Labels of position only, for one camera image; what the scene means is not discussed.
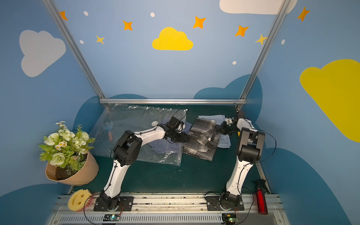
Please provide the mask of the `blue checked shirt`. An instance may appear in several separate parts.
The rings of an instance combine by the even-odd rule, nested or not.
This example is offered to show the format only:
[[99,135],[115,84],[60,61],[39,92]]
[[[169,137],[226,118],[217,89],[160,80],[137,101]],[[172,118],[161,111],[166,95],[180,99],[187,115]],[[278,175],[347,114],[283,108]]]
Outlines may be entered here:
[[[183,131],[187,134],[190,131],[191,127],[192,124],[185,122]],[[182,142],[170,143],[165,139],[161,139],[161,140],[152,141],[148,145],[151,147],[153,151],[157,153],[171,154],[171,153],[178,153],[179,151],[181,151],[183,143]]]

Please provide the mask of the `dark plaid shirt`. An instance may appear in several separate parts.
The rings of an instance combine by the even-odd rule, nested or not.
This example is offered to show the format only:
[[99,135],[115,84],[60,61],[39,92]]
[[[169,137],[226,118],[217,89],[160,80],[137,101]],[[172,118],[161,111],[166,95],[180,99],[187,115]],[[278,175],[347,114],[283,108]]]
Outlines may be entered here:
[[216,121],[197,118],[187,133],[187,141],[183,145],[183,153],[212,161],[219,143]]

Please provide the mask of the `clear plastic vacuum bag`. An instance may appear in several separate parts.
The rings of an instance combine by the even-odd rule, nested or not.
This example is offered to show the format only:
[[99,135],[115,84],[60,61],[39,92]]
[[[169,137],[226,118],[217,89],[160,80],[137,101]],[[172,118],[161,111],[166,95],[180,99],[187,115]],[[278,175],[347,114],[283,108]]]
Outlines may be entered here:
[[[151,130],[160,130],[161,125],[168,123],[172,117],[181,121],[178,130],[188,133],[191,124],[186,121],[186,109],[173,109],[149,106],[114,105],[102,112],[90,136],[95,138],[91,153],[94,156],[113,158],[113,146],[125,131],[147,135]],[[149,142],[146,140],[140,149],[138,160],[180,166],[183,143],[175,142],[166,136],[163,139]]]

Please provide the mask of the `light blue shirt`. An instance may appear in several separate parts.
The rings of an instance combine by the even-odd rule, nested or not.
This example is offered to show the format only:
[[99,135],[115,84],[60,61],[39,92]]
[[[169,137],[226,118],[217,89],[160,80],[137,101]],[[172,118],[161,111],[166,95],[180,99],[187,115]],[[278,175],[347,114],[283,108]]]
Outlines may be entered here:
[[[199,115],[198,118],[201,119],[207,119],[207,120],[214,120],[216,125],[221,125],[226,117],[225,115]],[[222,148],[222,149],[228,149],[231,147],[231,140],[230,140],[230,136],[229,135],[224,135],[220,132],[218,132],[219,134],[219,143],[217,145],[218,148]]]

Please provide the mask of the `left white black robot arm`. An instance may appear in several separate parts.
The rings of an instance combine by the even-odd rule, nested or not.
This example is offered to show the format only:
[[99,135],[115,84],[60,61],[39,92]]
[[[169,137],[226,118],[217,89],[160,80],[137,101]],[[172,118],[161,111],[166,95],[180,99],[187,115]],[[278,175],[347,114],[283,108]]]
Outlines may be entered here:
[[106,185],[97,198],[98,204],[104,204],[108,211],[115,210],[119,205],[119,196],[127,170],[137,160],[141,147],[161,139],[171,139],[174,143],[185,143],[187,134],[177,129],[170,129],[166,125],[139,132],[125,131],[113,147],[112,170]]

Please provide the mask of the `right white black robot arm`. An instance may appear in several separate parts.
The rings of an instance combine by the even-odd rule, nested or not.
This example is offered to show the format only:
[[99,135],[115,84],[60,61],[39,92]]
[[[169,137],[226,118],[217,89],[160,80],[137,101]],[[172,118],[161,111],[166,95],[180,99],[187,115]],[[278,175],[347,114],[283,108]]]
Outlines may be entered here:
[[225,191],[220,196],[220,204],[225,209],[240,207],[242,204],[242,187],[252,166],[263,154],[265,132],[256,129],[246,118],[227,118],[219,129],[221,134],[239,134],[236,148],[236,164]]

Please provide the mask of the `red spray bottle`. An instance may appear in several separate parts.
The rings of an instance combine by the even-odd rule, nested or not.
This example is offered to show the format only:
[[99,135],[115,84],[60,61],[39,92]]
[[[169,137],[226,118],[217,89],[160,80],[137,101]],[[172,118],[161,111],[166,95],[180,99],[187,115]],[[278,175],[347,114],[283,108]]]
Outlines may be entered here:
[[254,180],[252,182],[256,185],[255,194],[256,194],[258,213],[261,215],[268,215],[268,208],[267,208],[265,194],[269,193],[269,190],[266,187],[266,181]]

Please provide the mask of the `right green circuit board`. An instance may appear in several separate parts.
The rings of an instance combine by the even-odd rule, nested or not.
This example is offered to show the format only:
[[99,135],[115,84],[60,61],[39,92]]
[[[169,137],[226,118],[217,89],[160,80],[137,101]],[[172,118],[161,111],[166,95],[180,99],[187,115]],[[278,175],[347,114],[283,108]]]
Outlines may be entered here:
[[222,225],[235,225],[238,222],[234,214],[222,214]]

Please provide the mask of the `green circuit board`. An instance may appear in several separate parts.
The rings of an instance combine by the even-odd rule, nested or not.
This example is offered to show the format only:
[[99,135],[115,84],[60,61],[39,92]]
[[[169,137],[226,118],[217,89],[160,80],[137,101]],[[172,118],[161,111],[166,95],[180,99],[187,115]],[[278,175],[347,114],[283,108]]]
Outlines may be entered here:
[[120,214],[105,214],[103,222],[117,222],[121,218]]
[[222,214],[222,225],[235,225],[238,222],[234,214]]

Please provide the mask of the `left green circuit board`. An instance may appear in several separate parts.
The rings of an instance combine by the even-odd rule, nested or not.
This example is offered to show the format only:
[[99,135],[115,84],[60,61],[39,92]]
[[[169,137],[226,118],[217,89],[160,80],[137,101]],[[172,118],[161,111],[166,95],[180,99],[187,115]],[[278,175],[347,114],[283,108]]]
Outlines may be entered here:
[[120,214],[105,214],[103,222],[117,222],[121,218]]

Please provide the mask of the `flower bouquet in paper wrap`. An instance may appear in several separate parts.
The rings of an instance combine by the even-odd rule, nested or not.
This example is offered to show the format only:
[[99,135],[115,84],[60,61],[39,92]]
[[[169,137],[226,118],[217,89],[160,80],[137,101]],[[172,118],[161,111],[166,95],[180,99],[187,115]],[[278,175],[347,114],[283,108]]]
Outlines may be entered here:
[[45,175],[48,180],[82,186],[90,183],[98,174],[99,166],[91,154],[95,138],[78,125],[76,132],[70,131],[65,121],[56,123],[58,130],[44,136],[39,145],[41,161],[46,161]]

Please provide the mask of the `yellow smiley face sponge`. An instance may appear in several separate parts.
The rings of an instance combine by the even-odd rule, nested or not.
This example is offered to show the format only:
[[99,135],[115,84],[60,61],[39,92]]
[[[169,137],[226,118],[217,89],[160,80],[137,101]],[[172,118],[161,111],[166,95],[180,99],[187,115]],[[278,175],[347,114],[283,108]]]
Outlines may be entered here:
[[81,189],[70,197],[67,206],[71,211],[79,212],[90,206],[91,203],[92,193],[88,189]]

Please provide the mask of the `horizontal aluminium frame rail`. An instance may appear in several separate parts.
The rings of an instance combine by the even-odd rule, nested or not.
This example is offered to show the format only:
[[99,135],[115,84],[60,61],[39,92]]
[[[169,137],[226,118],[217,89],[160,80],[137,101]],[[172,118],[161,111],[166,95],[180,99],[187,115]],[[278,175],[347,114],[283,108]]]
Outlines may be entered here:
[[213,105],[246,104],[245,99],[139,99],[139,98],[100,98],[101,104],[143,104],[143,105]]

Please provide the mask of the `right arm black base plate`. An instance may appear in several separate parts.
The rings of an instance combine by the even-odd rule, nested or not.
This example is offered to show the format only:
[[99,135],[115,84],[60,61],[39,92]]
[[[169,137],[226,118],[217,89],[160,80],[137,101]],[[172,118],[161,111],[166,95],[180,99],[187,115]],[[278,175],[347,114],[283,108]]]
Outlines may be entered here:
[[206,196],[206,206],[208,211],[243,211],[244,203],[242,197],[237,195],[225,196]]

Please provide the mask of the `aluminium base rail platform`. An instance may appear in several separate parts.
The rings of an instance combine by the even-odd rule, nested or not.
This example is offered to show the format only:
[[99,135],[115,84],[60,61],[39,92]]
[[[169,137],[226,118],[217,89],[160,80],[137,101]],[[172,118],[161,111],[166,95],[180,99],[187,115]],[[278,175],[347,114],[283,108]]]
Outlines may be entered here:
[[[257,202],[244,194],[243,211],[208,211],[203,193],[124,193],[133,197],[131,211],[94,211],[95,202],[82,211],[68,208],[69,195],[59,196],[48,225],[221,225],[222,214],[234,214],[236,225],[288,225],[290,222],[278,195],[266,195],[268,215],[258,213]],[[105,214],[120,214],[117,222],[103,222]]]

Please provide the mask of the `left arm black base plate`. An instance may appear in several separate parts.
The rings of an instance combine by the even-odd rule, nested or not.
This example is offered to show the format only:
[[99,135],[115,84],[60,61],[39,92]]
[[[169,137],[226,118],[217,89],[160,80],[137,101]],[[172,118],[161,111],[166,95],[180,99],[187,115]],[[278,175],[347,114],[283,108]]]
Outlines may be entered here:
[[129,212],[132,210],[133,201],[132,196],[117,196],[111,199],[100,196],[96,199],[93,210],[95,212]]

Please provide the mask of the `right aluminium frame post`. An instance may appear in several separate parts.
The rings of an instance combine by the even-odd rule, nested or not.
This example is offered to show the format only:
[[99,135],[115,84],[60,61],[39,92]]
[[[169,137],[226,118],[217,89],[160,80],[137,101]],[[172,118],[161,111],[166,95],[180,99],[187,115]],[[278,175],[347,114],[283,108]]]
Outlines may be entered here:
[[257,61],[255,63],[255,66],[244,86],[244,89],[240,96],[240,102],[237,104],[237,110],[239,111],[243,105],[246,104],[246,99],[251,91],[251,88],[261,70],[261,67],[263,63],[265,62],[265,59],[271,49],[271,46],[285,20],[285,17],[287,15],[287,11],[291,6],[292,1],[291,0],[285,0],[281,3],[279,11],[274,19],[274,22],[269,30],[268,38],[265,40],[265,43],[262,45],[260,54],[257,58]]

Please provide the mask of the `aluminium frame post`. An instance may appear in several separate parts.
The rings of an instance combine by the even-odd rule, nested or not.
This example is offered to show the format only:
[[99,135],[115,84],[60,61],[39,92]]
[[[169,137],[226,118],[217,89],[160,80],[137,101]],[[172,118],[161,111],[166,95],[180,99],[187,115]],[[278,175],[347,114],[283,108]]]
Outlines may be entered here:
[[99,98],[106,98],[104,92],[100,88],[99,83],[97,82],[93,72],[91,71],[88,63],[86,62],[83,54],[80,51],[74,37],[72,36],[69,28],[67,27],[65,20],[62,18],[60,11],[58,10],[54,1],[50,0],[43,0],[43,4],[45,5],[47,11],[49,12],[50,16],[54,20],[56,26],[60,30],[62,36],[66,40],[69,48],[71,49],[72,53],[74,54],[76,60],[78,61],[81,69],[83,70],[84,74],[86,75],[87,79],[91,83],[94,91],[96,92]]
[[244,89],[240,96],[240,102],[237,104],[237,110],[239,111],[243,105],[246,104],[246,99],[251,91],[251,88],[261,70],[261,67],[263,63],[265,62],[265,59],[271,49],[271,46],[285,20],[285,17],[287,15],[287,11],[291,6],[292,1],[291,0],[285,0],[281,3],[279,11],[274,19],[274,22],[269,30],[268,38],[265,40],[265,43],[262,45],[260,54],[257,58],[257,61],[255,63],[255,66],[244,86]]

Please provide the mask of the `left aluminium frame post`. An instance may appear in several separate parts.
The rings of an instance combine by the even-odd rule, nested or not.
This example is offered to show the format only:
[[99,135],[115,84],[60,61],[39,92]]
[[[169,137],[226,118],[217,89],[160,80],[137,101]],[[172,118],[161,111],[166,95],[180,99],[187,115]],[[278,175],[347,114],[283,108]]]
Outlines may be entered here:
[[106,98],[104,92],[100,88],[99,83],[97,82],[93,72],[91,71],[88,63],[86,62],[83,54],[80,51],[74,37],[72,36],[69,28],[67,27],[65,20],[62,18],[60,11],[58,10],[54,1],[50,0],[43,0],[43,4],[45,5],[47,11],[49,12],[50,16],[54,20],[56,26],[60,30],[62,36],[66,40],[69,48],[71,49],[72,53],[74,54],[76,60],[78,61],[81,69],[83,70],[84,74],[86,75],[87,79],[91,83],[94,91],[96,92],[99,98]]

